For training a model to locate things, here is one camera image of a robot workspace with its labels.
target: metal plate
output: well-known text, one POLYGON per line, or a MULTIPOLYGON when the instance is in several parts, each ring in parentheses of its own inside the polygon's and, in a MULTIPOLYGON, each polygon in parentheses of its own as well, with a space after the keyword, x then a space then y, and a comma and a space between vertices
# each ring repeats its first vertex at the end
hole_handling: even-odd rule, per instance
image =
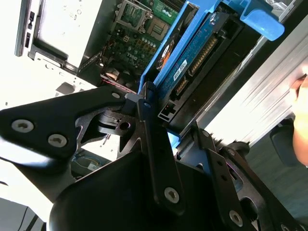
POLYGON ((38 39, 79 67, 102 0, 45 0, 38 39))
POLYGON ((205 129, 224 144, 255 144, 292 113, 289 88, 307 72, 308 16, 205 129))

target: label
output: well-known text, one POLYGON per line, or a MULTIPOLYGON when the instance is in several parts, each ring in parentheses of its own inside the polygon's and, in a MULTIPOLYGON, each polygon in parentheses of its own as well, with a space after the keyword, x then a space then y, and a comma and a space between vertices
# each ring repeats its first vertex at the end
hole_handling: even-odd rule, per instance
POLYGON ((98 170, 99 167, 97 165, 95 165, 93 162, 91 162, 88 166, 88 170, 91 170, 91 171, 95 171, 95 170, 98 170))
POLYGON ((168 52, 168 50, 169 50, 169 47, 170 47, 170 45, 168 45, 168 46, 165 48, 164 53, 163 53, 163 55, 162 55, 162 58, 164 58, 164 57, 166 56, 166 54, 167 54, 167 52, 168 52))
POLYGON ((133 59, 135 61, 137 61, 137 59, 138 59, 136 56, 132 55, 131 53, 127 53, 127 57, 131 58, 131 59, 133 59))
POLYGON ((182 73, 182 71, 184 70, 184 68, 187 65, 187 61, 186 59, 184 60, 184 62, 181 64, 181 66, 179 67, 179 69, 176 71, 176 73, 173 76, 173 80, 177 80, 177 78, 180 76, 180 74, 182 73))

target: green circuit board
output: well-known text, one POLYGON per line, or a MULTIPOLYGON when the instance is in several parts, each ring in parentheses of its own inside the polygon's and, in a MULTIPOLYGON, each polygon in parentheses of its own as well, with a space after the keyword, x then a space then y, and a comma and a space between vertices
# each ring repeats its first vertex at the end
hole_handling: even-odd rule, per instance
MULTIPOLYGON (((136 75, 144 72, 178 15, 159 0, 143 0, 141 3, 149 7, 154 15, 145 21, 145 33, 116 23, 103 52, 104 57, 112 58, 136 75)), ((136 27, 142 11, 133 4, 126 4, 121 20, 136 27)))

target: motherboard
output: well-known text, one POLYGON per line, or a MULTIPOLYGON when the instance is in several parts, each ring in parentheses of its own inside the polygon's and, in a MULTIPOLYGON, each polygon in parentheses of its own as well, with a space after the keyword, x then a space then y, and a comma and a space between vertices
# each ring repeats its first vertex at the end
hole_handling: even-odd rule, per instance
POLYGON ((115 23, 102 51, 104 66, 138 79, 177 16, 177 11, 160 0, 123 0, 117 5, 115 23))

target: screw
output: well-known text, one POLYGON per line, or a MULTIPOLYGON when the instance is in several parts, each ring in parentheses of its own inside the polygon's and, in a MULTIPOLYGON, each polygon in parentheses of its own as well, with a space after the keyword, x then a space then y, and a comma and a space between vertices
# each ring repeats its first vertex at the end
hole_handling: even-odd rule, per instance
POLYGON ((165 188, 165 197, 167 200, 174 204, 178 203, 180 200, 178 192, 171 187, 165 188))
POLYGON ((206 131, 203 131, 202 132, 206 137, 209 137, 210 136, 210 134, 208 134, 206 131))
POLYGON ((281 229, 282 231, 290 231, 284 224, 281 224, 281 229))
POLYGON ((230 153, 231 155, 235 155, 235 152, 232 149, 228 149, 228 153, 230 153))
POLYGON ((145 105, 146 107, 151 108, 151 105, 149 105, 148 103, 144 103, 144 105, 145 105))
POLYGON ((218 19, 217 14, 213 13, 212 16, 210 17, 210 24, 215 25, 217 19, 218 19))
POLYGON ((48 137, 48 143, 56 148, 62 148, 66 145, 67 139, 60 134, 52 134, 48 137))
POLYGON ((114 93, 112 93, 112 96, 115 97, 115 98, 117 98, 117 99, 120 99, 120 95, 119 95, 118 93, 115 93, 115 92, 114 92, 114 93))
POLYGON ((34 129, 34 125, 29 120, 18 119, 12 122, 12 128, 21 133, 27 133, 34 129))
POLYGON ((243 220, 237 212, 235 212, 234 210, 231 210, 229 212, 229 216, 230 216, 230 219, 233 221, 233 223, 236 224, 238 227, 243 226, 243 220))

